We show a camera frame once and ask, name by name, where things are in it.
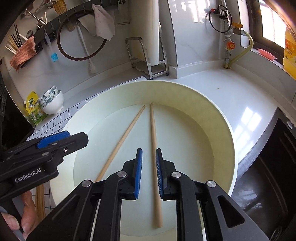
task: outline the blue gripper pad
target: blue gripper pad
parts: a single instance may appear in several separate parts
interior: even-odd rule
[[[45,138],[41,139],[41,141],[37,144],[37,148],[38,149],[45,148],[48,146],[48,144],[57,142],[59,140],[67,138],[69,136],[71,136],[71,135],[68,131],[62,131],[60,133],[56,133],[54,135],[45,137]]]
[[[139,152],[139,157],[138,157],[137,173],[136,173],[136,178],[135,178],[135,198],[136,199],[139,197],[139,193],[140,193],[143,150],[139,148],[138,152]]]
[[[158,189],[160,198],[163,197],[163,176],[161,173],[160,163],[159,163],[159,156],[156,152],[156,170],[157,170],[157,181],[158,181]]]

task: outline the cooking oil bottle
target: cooking oil bottle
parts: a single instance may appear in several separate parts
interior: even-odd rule
[[[284,68],[296,79],[296,41],[287,28],[285,38]]]

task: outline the chopstick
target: chopstick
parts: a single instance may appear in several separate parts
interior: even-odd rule
[[[36,187],[35,207],[40,222],[46,217],[44,202],[44,183]]]
[[[12,52],[13,54],[16,54],[17,52],[15,52],[15,51],[12,51],[10,48],[7,48],[10,52]]]
[[[13,50],[13,51],[15,51],[15,52],[17,52],[17,49],[15,49],[14,47],[12,47],[11,45],[9,45],[9,43],[7,43],[7,46],[11,49],[11,50]]]
[[[21,47],[22,46],[22,41],[20,40],[20,35],[18,33],[17,25],[15,25],[15,34],[17,36],[16,39],[17,39],[17,41],[19,43],[19,46]]]
[[[8,35],[8,38],[10,40],[10,43],[15,47],[16,49],[19,49],[19,47],[15,44],[14,40]]]
[[[154,203],[156,210],[156,223],[157,227],[161,228],[163,226],[163,212],[161,207],[161,199],[159,195],[158,189],[158,176],[157,176],[157,168],[155,161],[155,153],[157,149],[157,139],[156,139],[156,127],[155,127],[155,119],[154,119],[154,109],[153,104],[150,103],[150,118],[151,118],[151,136],[152,136],[152,160],[153,160],[153,177],[154,177]]]
[[[26,38],[25,36],[23,36],[23,35],[21,35],[21,34],[20,34],[20,36],[23,38],[23,40],[25,40],[25,41],[28,40],[28,38]]]
[[[13,34],[13,35],[11,35],[11,37],[12,37],[13,41],[15,42],[15,44],[18,46],[18,48],[20,48],[20,44],[18,43],[15,35]]]
[[[135,123],[137,122],[137,120],[139,119],[139,117],[142,114],[142,112],[145,109],[145,107],[146,106],[144,105],[142,107],[142,109],[140,109],[140,111],[138,112],[138,114],[136,115],[136,117],[133,119],[132,123],[129,125],[129,127],[127,128],[127,130],[123,134],[122,138],[120,139],[120,141],[118,142],[117,146],[114,148],[113,152],[111,153],[111,155],[109,156],[109,158],[106,161],[105,165],[103,166],[102,170],[100,171],[100,174],[98,175],[98,177],[96,179],[96,182],[99,182],[102,179],[102,177],[104,176],[104,174],[105,174],[108,166],[110,165],[110,163],[114,159],[116,153],[118,152],[118,150],[121,147],[121,145],[123,144],[124,140],[126,139],[126,137],[128,136],[128,134],[130,133],[131,129],[133,128],[133,126],[135,125]]]

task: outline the cutting board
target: cutting board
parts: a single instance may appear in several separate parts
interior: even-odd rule
[[[146,45],[151,66],[159,64],[158,0],[129,0],[131,37],[141,37]],[[137,40],[130,41],[132,56],[144,59]]]

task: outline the screw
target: screw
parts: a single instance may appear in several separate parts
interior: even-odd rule
[[[292,125],[291,121],[288,120],[287,121],[287,124],[288,124],[288,126],[289,126],[290,129],[293,129],[293,125]]]
[[[125,177],[126,176],[126,172],[125,171],[120,171],[117,173],[117,176],[119,177]]]
[[[173,177],[179,178],[181,176],[181,173],[179,172],[172,172],[171,174]]]
[[[210,187],[210,188],[214,188],[216,186],[216,183],[214,181],[208,181],[207,182],[207,185]]]
[[[91,185],[91,181],[90,180],[84,180],[82,182],[82,186],[85,187],[85,188],[89,187],[90,185]]]

